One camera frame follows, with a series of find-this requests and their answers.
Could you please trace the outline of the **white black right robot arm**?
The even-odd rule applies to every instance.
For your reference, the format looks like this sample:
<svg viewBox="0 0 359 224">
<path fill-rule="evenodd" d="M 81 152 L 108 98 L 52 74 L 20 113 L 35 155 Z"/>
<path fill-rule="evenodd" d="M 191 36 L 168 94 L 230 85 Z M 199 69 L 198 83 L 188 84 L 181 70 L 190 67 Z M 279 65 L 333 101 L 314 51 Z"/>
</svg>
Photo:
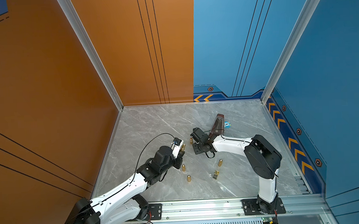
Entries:
<svg viewBox="0 0 359 224">
<path fill-rule="evenodd" d="M 254 211 L 260 214 L 274 214 L 277 211 L 278 191 L 276 179 L 281 166 L 282 155 L 262 135 L 253 138 L 191 137 L 195 154 L 227 152 L 246 157 L 253 171 L 259 177 L 259 192 Z"/>
</svg>

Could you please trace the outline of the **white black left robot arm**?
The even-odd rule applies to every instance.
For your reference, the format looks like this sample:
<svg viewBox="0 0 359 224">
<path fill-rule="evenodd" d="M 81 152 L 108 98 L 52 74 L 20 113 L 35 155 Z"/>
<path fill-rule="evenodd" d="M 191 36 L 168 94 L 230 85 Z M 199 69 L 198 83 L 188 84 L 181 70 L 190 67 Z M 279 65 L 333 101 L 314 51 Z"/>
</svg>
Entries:
<svg viewBox="0 0 359 224">
<path fill-rule="evenodd" d="M 149 219 L 149 203 L 141 193 L 163 181 L 170 168 L 180 169 L 184 148 L 183 140 L 179 139 L 170 147 L 161 146 L 153 158 L 122 184 L 91 200 L 77 201 L 64 224 L 122 224 Z"/>
</svg>

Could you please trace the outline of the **black gold square lipstick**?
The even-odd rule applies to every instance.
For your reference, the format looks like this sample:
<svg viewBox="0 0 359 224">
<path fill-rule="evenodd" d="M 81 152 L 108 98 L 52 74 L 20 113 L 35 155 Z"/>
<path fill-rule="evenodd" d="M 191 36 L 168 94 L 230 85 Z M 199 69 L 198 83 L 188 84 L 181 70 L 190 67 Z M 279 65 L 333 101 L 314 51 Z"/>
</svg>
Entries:
<svg viewBox="0 0 359 224">
<path fill-rule="evenodd" d="M 219 171 L 214 171 L 214 174 L 213 174 L 213 179 L 217 179 L 219 176 Z"/>
</svg>

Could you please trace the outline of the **dark red wooden metronome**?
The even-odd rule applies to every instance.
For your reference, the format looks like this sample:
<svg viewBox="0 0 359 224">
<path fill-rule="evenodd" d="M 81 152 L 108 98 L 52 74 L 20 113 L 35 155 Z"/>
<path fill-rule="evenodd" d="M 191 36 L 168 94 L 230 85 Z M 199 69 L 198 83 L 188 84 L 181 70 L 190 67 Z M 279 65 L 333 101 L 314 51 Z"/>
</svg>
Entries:
<svg viewBox="0 0 359 224">
<path fill-rule="evenodd" d="M 217 114 L 215 121 L 209 131 L 209 139 L 213 140 L 225 132 L 225 118 L 223 114 Z"/>
</svg>

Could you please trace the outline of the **blue owl number block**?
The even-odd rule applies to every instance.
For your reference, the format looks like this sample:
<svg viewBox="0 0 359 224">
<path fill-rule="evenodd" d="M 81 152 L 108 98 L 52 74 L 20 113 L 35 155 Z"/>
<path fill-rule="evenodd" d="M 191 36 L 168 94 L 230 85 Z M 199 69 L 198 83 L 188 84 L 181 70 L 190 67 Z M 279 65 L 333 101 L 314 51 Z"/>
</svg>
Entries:
<svg viewBox="0 0 359 224">
<path fill-rule="evenodd" d="M 230 127 L 231 127 L 231 123 L 230 123 L 230 122 L 225 122 L 225 123 L 224 123 L 224 126 L 225 126 L 225 128 L 230 128 Z"/>
</svg>

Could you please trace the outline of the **green circuit board right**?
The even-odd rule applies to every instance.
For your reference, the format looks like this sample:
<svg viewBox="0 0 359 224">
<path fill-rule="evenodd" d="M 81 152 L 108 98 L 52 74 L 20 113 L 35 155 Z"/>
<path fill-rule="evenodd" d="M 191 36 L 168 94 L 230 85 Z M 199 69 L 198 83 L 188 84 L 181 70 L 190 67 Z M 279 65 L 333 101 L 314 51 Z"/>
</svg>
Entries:
<svg viewBox="0 0 359 224">
<path fill-rule="evenodd" d="M 263 224 L 279 224 L 279 221 L 277 217 L 269 217 L 265 218 Z"/>
</svg>

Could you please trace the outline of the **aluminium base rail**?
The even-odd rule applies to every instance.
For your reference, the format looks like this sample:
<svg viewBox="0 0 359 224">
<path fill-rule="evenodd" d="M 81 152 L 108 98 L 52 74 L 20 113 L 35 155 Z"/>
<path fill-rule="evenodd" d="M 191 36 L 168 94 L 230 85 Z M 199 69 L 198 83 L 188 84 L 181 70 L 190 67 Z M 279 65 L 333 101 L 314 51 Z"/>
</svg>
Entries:
<svg viewBox="0 0 359 224">
<path fill-rule="evenodd" d="M 256 217 L 255 197 L 150 202 L 154 221 L 219 220 Z M 278 216 L 330 214 L 331 209 L 318 194 L 280 196 Z"/>
</svg>

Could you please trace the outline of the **aluminium corner post right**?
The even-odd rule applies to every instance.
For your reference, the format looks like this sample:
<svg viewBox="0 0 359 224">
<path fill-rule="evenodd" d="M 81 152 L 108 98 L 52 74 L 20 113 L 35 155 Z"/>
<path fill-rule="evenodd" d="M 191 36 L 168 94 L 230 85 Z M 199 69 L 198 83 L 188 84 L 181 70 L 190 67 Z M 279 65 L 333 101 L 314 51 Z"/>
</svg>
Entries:
<svg viewBox="0 0 359 224">
<path fill-rule="evenodd" d="M 266 104 L 267 100 L 270 98 L 272 91 L 276 87 L 279 78 L 281 77 L 284 69 L 286 68 L 289 59 L 291 58 L 320 1 L 321 0 L 306 0 L 306 2 L 304 3 L 303 8 L 298 16 L 298 19 L 295 22 L 291 34 L 284 46 L 284 49 L 273 69 L 269 81 L 266 84 L 266 88 L 261 96 L 262 104 Z"/>
</svg>

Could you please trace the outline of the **aluminium corner post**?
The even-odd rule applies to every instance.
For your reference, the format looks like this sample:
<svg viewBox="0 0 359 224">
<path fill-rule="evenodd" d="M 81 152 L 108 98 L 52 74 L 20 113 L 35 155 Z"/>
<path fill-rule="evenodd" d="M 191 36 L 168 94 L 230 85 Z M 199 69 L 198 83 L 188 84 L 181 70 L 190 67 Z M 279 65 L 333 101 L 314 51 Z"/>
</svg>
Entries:
<svg viewBox="0 0 359 224">
<path fill-rule="evenodd" d="M 57 0 L 117 109 L 124 105 L 71 0 Z"/>
<path fill-rule="evenodd" d="M 298 19 L 295 22 L 291 34 L 284 46 L 284 49 L 273 69 L 269 81 L 266 84 L 266 88 L 261 96 L 262 104 L 266 104 L 267 100 L 270 98 L 272 91 L 276 87 L 279 78 L 281 77 L 284 69 L 286 68 L 289 59 L 291 58 L 320 1 L 321 0 L 306 0 L 306 2 L 304 3 L 303 8 L 298 16 Z"/>
</svg>

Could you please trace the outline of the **aluminium corner post left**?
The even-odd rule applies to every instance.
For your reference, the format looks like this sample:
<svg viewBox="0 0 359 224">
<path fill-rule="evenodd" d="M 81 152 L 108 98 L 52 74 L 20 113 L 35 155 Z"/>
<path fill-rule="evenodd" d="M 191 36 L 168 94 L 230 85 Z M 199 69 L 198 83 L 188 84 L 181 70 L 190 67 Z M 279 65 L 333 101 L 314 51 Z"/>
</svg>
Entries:
<svg viewBox="0 0 359 224">
<path fill-rule="evenodd" d="M 117 109 L 124 105 L 71 0 L 57 0 Z"/>
</svg>

